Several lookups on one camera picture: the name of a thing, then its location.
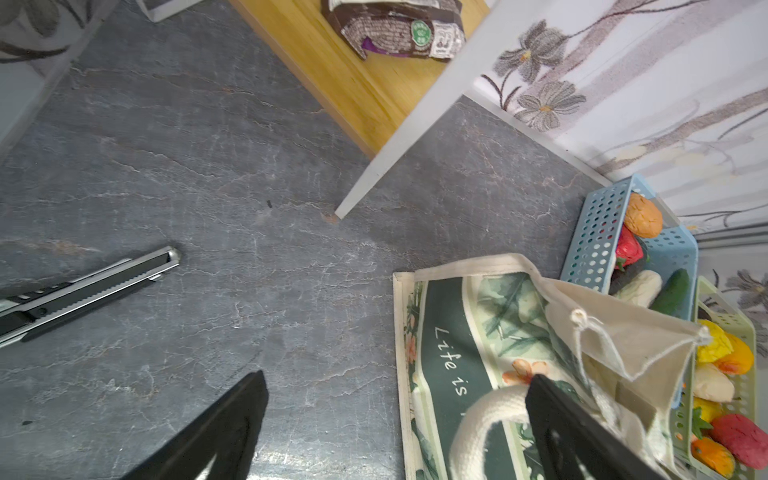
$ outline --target blue basket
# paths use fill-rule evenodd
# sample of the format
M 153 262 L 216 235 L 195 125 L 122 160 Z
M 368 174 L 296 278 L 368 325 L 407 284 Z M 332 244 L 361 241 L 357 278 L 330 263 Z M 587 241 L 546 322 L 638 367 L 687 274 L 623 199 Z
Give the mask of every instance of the blue basket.
M 616 265 L 616 244 L 631 192 L 651 200 L 664 215 L 664 229 L 659 236 L 640 239 L 648 250 L 645 269 L 661 275 L 664 283 L 675 270 L 687 270 L 690 285 L 686 301 L 673 316 L 692 321 L 699 248 L 694 236 L 680 225 L 680 221 L 639 174 L 587 195 L 560 280 L 608 293 Z

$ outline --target yellow wood surface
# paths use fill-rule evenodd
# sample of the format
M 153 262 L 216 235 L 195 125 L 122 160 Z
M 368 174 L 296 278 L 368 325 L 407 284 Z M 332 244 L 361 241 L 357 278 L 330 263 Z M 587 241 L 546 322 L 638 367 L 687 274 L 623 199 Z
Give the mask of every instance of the yellow wood surface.
M 461 0 L 469 36 L 488 13 Z M 320 0 L 230 0 L 342 129 L 373 157 L 429 90 L 445 64 L 369 54 L 363 61 L 320 13 Z

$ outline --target gray marble surface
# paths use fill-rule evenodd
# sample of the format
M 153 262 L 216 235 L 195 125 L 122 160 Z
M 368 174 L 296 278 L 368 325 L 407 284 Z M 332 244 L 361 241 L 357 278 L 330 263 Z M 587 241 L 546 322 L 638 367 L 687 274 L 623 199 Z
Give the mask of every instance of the gray marble surface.
M 513 251 L 557 276 L 598 186 L 467 100 L 333 221 L 365 166 L 226 2 L 123 2 L 0 164 L 0 286 L 184 258 L 0 349 L 0 478 L 120 478 L 258 369 L 252 478 L 403 478 L 392 272 Z

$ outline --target dark green panel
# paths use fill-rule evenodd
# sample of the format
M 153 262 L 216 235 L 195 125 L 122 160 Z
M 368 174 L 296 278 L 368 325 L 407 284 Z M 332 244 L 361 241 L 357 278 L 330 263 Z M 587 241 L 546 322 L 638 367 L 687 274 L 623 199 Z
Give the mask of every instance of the dark green panel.
M 442 454 L 448 461 L 462 413 L 492 388 L 464 315 L 462 279 L 432 280 L 426 295 L 419 358 L 432 392 Z M 491 430 L 487 448 L 485 475 L 488 480 L 514 479 L 515 468 L 502 424 Z

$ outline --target canvas bag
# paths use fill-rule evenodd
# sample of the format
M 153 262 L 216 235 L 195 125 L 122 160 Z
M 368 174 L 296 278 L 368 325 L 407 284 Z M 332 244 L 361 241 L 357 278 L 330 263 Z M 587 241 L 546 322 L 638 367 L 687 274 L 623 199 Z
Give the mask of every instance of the canvas bag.
M 544 278 L 514 253 L 393 281 L 407 480 L 448 480 L 469 407 L 500 387 L 524 389 L 536 373 L 648 465 L 674 471 L 669 411 L 693 349 L 710 341 L 706 328 Z M 530 425 L 510 418 L 488 433 L 488 480 L 543 478 Z

